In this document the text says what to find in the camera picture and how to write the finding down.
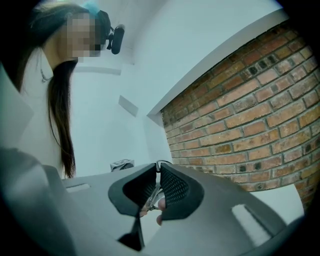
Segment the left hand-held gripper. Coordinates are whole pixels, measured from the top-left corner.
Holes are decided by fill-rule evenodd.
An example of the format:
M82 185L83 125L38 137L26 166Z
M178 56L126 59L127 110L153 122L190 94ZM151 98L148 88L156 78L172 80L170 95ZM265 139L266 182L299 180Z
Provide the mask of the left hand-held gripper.
M110 164L110 171L115 172L119 170L133 168L135 166L135 161L132 159L122 159Z

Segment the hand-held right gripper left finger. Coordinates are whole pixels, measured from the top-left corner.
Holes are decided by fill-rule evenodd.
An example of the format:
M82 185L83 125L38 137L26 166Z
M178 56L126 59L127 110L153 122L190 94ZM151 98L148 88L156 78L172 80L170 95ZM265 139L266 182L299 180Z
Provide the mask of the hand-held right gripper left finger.
M140 212L156 185L154 163L71 179L44 170L68 256L147 256Z

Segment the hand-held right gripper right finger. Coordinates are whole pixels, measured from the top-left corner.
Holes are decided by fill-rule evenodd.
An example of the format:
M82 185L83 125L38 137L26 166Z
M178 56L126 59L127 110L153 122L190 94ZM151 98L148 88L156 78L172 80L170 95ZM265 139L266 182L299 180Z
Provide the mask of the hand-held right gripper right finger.
M149 256L268 256L286 224L232 181L173 164L161 165L166 208L144 248Z

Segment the thin metal-frame eyeglasses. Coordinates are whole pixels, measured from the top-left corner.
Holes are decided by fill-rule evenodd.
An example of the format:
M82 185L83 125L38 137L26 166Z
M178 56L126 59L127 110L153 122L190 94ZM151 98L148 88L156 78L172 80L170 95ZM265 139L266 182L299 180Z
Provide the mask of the thin metal-frame eyeglasses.
M163 189L161 186L161 163L163 160L158 160L155 164L156 167L156 179L155 179L155 187L150 195L150 197L147 199L145 203L145 209L147 212L158 210L158 207L156 206L156 202L161 198L160 194L163 193Z

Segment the person's right hand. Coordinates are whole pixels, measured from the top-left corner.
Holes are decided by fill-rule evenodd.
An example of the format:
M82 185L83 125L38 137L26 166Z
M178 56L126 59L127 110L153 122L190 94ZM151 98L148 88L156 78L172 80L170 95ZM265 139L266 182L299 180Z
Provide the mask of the person's right hand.
M163 212L164 210L166 209L166 201L165 201L165 198L161 198L158 203L157 203L157 206L151 206L151 207L144 207L140 213L139 213L139 216L140 217L144 217L148 214L148 212L150 211L153 211L153 210L157 210L157 211L161 211ZM162 214L160 214L157 218L156 218L156 222L159 226L162 225L162 222L163 222L163 218L162 218Z

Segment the person's white top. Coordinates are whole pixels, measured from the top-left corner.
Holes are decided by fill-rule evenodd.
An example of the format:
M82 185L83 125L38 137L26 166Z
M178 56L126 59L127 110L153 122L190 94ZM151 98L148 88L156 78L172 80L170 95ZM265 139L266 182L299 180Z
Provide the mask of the person's white top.
M30 55L17 90L0 64L0 147L17 148L64 177L59 133L48 110L53 71L41 48Z

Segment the teal hair clip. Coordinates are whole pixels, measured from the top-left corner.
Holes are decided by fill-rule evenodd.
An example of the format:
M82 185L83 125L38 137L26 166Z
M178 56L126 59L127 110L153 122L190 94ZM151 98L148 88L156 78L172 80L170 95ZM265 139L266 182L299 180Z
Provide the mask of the teal hair clip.
M97 15L100 11L100 8L98 7L98 5L91 0L84 2L81 6L87 9L89 13L92 15Z

